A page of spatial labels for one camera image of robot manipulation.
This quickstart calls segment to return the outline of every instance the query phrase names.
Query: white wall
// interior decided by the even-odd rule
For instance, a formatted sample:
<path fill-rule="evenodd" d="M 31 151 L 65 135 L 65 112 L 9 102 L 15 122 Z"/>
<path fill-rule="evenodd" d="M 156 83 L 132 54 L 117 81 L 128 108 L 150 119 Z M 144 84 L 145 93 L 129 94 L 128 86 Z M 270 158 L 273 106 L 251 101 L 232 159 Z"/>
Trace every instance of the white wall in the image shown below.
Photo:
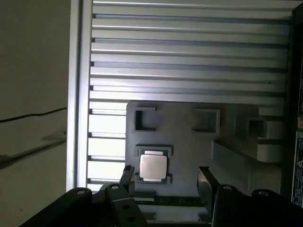
<path fill-rule="evenodd" d="M 67 105 L 70 0 L 0 1 L 0 119 Z M 66 112 L 0 124 L 0 155 L 42 145 Z M 0 226 L 19 226 L 65 192 L 66 146 L 0 170 Z"/>

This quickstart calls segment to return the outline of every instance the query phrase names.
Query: black metal arm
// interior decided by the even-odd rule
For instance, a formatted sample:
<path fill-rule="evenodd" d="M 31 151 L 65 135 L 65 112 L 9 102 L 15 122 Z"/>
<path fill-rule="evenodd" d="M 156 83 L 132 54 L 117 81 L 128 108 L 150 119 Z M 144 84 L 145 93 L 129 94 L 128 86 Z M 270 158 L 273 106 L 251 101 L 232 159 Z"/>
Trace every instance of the black metal arm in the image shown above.
<path fill-rule="evenodd" d="M 199 167 L 197 189 L 213 227 L 303 226 L 303 209 L 270 190 L 247 196 L 230 185 L 219 185 L 207 167 Z M 134 167 L 126 166 L 120 183 L 103 186 L 96 194 L 75 188 L 22 226 L 210 226 L 147 223 L 134 194 Z"/>

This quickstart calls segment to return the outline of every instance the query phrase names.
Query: sticker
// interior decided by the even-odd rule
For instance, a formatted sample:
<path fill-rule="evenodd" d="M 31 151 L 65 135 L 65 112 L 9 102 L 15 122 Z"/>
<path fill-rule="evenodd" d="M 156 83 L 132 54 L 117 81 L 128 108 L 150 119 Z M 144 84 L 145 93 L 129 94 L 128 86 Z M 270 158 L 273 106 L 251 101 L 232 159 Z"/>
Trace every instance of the sticker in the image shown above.
<path fill-rule="evenodd" d="M 303 208 L 303 138 L 297 138 L 292 202 Z"/>

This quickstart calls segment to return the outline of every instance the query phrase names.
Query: screw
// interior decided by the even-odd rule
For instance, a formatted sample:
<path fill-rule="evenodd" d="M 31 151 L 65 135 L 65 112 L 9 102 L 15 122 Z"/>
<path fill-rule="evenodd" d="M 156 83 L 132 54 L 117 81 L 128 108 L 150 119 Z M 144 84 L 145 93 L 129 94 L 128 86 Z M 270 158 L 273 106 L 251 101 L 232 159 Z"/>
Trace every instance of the screw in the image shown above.
<path fill-rule="evenodd" d="M 259 194 L 262 196 L 269 196 L 268 192 L 266 191 L 259 191 Z"/>
<path fill-rule="evenodd" d="M 81 190 L 81 191 L 78 191 L 78 192 L 77 192 L 78 195 L 82 195 L 82 194 L 84 194 L 84 193 L 85 193 L 84 190 Z"/>
<path fill-rule="evenodd" d="M 230 187 L 230 186 L 228 186 L 228 185 L 227 185 L 227 186 L 224 186 L 223 188 L 226 189 L 226 190 L 229 190 L 229 191 L 232 190 L 232 187 Z"/>

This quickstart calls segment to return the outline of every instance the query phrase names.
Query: wire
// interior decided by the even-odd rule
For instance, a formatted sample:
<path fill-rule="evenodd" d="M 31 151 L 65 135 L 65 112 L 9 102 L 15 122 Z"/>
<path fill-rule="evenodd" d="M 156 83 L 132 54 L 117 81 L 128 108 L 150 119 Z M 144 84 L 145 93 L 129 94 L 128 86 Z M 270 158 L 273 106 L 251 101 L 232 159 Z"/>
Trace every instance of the wire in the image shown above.
<path fill-rule="evenodd" d="M 40 113 L 40 114 L 39 113 L 33 113 L 33 114 L 31 113 L 31 114 L 26 114 L 26 115 L 22 115 L 22 116 L 19 116 L 19 117 L 13 117 L 13 118 L 8 118 L 8 119 L 0 120 L 0 123 L 12 122 L 12 121 L 23 119 L 23 118 L 27 118 L 27 117 L 46 116 L 46 115 L 53 114 L 55 112 L 59 112 L 59 111 L 66 110 L 66 109 L 67 109 L 67 107 L 63 107 L 63 108 L 52 110 L 52 111 L 49 111 L 49 112 L 46 112 L 46 113 Z"/>

